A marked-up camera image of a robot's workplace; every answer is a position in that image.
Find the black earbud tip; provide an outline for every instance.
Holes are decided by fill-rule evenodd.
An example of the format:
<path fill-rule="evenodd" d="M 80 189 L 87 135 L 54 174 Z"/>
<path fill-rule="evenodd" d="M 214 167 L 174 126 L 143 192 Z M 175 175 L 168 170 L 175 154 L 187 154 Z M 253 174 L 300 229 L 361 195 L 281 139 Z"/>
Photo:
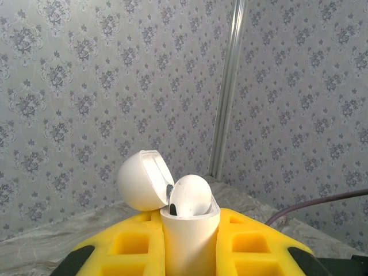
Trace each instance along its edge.
<path fill-rule="evenodd" d="M 169 214 L 172 216 L 177 216 L 177 208 L 175 207 L 175 204 L 170 204 Z"/>

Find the patterned wallpaper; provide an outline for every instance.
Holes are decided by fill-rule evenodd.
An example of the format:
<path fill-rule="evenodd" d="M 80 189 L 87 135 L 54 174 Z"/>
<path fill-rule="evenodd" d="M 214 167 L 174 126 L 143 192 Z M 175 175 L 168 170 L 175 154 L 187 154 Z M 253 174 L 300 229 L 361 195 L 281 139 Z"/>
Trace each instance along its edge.
<path fill-rule="evenodd" d="M 120 200 L 158 149 L 207 174 L 231 4 L 0 0 L 0 237 Z"/>
<path fill-rule="evenodd" d="M 223 178 L 276 208 L 366 187 L 368 2 L 251 1 Z M 368 252 L 368 198 L 298 219 Z"/>

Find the marble floor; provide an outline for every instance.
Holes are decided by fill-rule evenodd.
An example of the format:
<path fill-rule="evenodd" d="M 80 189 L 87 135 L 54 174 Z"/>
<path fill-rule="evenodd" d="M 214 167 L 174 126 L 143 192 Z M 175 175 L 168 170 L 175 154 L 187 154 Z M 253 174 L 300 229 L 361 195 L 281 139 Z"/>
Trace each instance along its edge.
<path fill-rule="evenodd" d="M 246 193 L 208 178 L 213 195 L 222 208 L 230 208 L 265 222 L 276 210 Z M 45 225 L 0 244 L 0 276 L 42 276 L 52 270 L 81 241 L 137 212 L 125 203 L 86 213 L 55 225 Z M 272 227 L 309 246 L 316 256 L 351 258 L 363 253 L 292 218 L 283 217 Z"/>

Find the open lid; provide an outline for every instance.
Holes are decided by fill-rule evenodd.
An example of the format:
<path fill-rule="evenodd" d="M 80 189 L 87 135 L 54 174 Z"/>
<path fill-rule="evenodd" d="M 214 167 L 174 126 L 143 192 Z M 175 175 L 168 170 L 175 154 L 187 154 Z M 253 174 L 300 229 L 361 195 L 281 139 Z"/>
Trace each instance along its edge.
<path fill-rule="evenodd" d="M 160 209 L 168 205 L 174 180 L 158 151 L 140 151 L 120 167 L 118 189 L 123 200 L 140 211 Z"/>

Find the vertical rod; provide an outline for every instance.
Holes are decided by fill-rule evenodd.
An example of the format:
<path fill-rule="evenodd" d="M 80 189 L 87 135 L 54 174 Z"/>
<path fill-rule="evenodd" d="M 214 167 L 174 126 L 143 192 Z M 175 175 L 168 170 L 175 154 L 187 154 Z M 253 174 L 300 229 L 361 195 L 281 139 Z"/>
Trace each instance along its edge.
<path fill-rule="evenodd" d="M 234 0 L 208 174 L 221 179 L 248 0 Z"/>

